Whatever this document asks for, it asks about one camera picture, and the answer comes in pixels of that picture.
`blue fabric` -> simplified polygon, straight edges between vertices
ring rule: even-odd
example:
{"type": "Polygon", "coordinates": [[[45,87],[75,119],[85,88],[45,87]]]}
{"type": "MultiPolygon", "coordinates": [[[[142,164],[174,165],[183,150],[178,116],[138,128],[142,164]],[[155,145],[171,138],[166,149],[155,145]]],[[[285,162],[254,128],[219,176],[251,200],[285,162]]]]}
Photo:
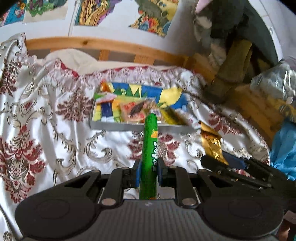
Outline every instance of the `blue fabric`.
{"type": "Polygon", "coordinates": [[[296,179],[296,125],[284,121],[275,134],[270,152],[271,166],[285,173],[290,180],[296,179]]]}

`bed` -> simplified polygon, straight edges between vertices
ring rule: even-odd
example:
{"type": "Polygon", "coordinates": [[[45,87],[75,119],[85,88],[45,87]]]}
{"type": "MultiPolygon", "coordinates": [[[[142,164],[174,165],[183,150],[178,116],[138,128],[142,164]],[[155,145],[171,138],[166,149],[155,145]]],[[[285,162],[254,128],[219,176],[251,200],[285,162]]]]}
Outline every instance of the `bed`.
{"type": "MultiPolygon", "coordinates": [[[[142,133],[90,129],[93,95],[102,80],[183,88],[194,115],[222,136],[225,151],[267,164],[282,122],[247,86],[237,89],[225,106],[203,102],[202,87],[215,71],[201,56],[106,39],[26,41],[24,34],[17,34],[1,44],[0,64],[0,235],[5,241],[22,237],[14,211],[27,196],[90,170],[106,174],[131,167],[141,158],[142,133]],[[99,52],[95,59],[77,49],[99,52]],[[50,53],[38,59],[28,54],[35,50],[50,53]],[[112,52],[132,55],[133,63],[109,61],[112,52]],[[168,66],[153,65],[157,63],[168,66]]],[[[202,168],[205,151],[198,133],[160,133],[158,139],[159,156],[167,166],[188,172],[202,168]]],[[[138,198],[138,192],[125,190],[125,198],[138,198]]],[[[158,191],[158,198],[170,195],[171,190],[158,191]]]]}

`drawing on wall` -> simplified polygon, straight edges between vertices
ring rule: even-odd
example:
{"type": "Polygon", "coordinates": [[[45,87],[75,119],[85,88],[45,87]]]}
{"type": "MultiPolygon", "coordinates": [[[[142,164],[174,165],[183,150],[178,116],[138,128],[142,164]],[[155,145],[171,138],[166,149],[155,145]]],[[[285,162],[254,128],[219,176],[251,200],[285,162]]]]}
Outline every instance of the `drawing on wall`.
{"type": "Polygon", "coordinates": [[[21,22],[24,19],[26,3],[24,0],[20,0],[15,3],[5,14],[0,17],[0,27],[15,23],[21,22]]]}
{"type": "Polygon", "coordinates": [[[67,0],[27,0],[24,23],[65,19],[67,0]]]}
{"type": "Polygon", "coordinates": [[[98,26],[110,13],[115,5],[122,0],[84,0],[81,2],[76,16],[75,25],[98,26]]]}
{"type": "Polygon", "coordinates": [[[135,0],[140,17],[130,28],[137,28],[165,37],[177,11],[178,0],[135,0]]]}

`metal screw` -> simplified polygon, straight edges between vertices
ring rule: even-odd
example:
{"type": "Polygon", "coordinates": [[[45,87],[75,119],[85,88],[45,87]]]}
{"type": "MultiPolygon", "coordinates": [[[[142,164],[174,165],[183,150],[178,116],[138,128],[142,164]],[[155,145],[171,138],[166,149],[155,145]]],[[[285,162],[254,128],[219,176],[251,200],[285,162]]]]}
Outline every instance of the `metal screw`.
{"type": "Polygon", "coordinates": [[[116,201],[113,198],[105,198],[101,201],[101,203],[104,206],[113,206],[116,203],[116,201]]]}
{"type": "Polygon", "coordinates": [[[185,206],[193,206],[196,204],[196,201],[193,199],[193,198],[184,198],[182,200],[182,203],[185,205],[185,206]]]}

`gray ribbed surface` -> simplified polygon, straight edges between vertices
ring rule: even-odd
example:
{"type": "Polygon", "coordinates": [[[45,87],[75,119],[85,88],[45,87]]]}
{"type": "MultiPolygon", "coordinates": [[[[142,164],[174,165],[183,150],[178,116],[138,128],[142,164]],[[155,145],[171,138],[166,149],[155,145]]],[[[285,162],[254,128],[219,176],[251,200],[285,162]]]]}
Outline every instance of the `gray ribbed surface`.
{"type": "MultiPolygon", "coordinates": [[[[222,241],[226,238],[204,224],[199,214],[176,206],[173,200],[125,200],[103,211],[84,233],[67,241],[222,241]]],[[[261,241],[275,241],[275,237],[261,241]]]]}

